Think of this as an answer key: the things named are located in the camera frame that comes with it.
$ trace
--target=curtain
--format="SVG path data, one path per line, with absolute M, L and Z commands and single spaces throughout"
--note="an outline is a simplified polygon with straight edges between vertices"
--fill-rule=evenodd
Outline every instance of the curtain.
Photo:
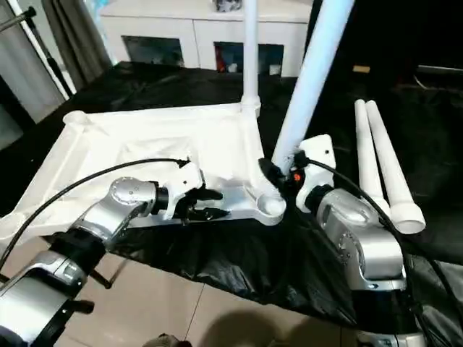
M 76 90 L 112 66 L 83 0 L 42 0 L 42 5 Z

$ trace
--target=white pole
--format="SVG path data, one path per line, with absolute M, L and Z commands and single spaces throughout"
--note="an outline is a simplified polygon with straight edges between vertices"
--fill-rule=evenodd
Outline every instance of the white pole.
M 323 0 L 272 161 L 287 175 L 305 137 L 354 0 Z
M 391 215 L 391 210 L 387 201 L 384 200 L 383 189 L 381 188 L 375 148 L 373 147 L 373 138 L 371 137 L 364 100 L 355 101 L 354 107 L 360 188 L 371 196 L 385 214 Z
M 243 0 L 245 7 L 245 44 L 242 105 L 258 107 L 258 0 Z
M 425 218 L 420 207 L 413 202 L 412 194 L 376 102 L 370 100 L 366 106 L 384 184 L 391 204 L 391 219 L 401 233 L 419 233 L 426 227 Z

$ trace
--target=tiled floor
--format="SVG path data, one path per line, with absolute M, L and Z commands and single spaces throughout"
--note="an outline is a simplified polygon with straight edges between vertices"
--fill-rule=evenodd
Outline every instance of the tiled floor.
M 40 239 L 18 247 L 5 274 L 11 275 L 45 249 Z M 98 266 L 110 278 L 123 259 L 112 254 Z M 272 340 L 291 347 L 351 347 L 352 333 L 272 305 L 259 305 L 170 273 L 128 262 L 110 290 L 89 279 L 80 298 L 95 302 L 88 316 L 74 314 L 58 347 L 142 347 L 161 333 L 194 347 L 266 347 Z

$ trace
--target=black tablecloth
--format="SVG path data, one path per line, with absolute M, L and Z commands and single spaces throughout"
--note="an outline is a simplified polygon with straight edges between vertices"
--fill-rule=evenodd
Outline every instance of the black tablecloth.
M 354 79 L 331 80 L 307 136 L 330 134 L 337 168 L 356 180 L 354 101 L 371 95 Z M 258 124 L 267 156 L 271 156 L 276 143 L 294 82 L 292 78 L 260 78 L 263 106 Z M 64 126 L 62 117 L 68 112 L 232 103 L 241 94 L 240 74 L 119 64 L 0 151 L 0 215 L 16 205 L 59 136 Z M 463 301 L 463 95 L 401 86 L 374 96 L 415 201 L 428 223 L 415 241 L 440 262 Z M 114 252 L 247 299 L 344 326 L 355 324 L 336 250 L 291 203 L 284 220 L 274 227 L 255 220 L 234 220 L 132 229 Z M 441 346 L 463 346 L 455 307 L 430 266 L 420 257 L 413 260 L 410 275 L 416 299 L 423 305 L 433 334 Z

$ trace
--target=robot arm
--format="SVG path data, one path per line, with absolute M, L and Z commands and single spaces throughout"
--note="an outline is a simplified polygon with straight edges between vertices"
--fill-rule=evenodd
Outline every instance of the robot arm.
M 162 214 L 164 220 L 188 218 L 178 215 L 179 202 L 192 202 L 205 189 L 194 163 L 180 168 L 159 186 L 155 181 L 123 177 L 110 186 L 108 194 L 85 211 L 67 230 L 58 234 L 50 248 L 37 256 L 0 288 L 0 346 L 52 346 L 75 312 L 89 314 L 93 303 L 75 297 L 90 272 L 136 217 Z M 220 199 L 220 193 L 213 194 Z M 218 209 L 194 210 L 206 219 L 226 215 Z
M 292 174 L 304 177 L 297 207 L 311 212 L 336 245 L 344 265 L 357 318 L 357 343 L 369 347 L 423 347 L 409 310 L 401 247 L 379 223 L 368 203 L 343 189 L 334 189 L 333 174 L 307 164 L 307 158 L 334 168 L 328 135 L 305 140 L 294 157 Z

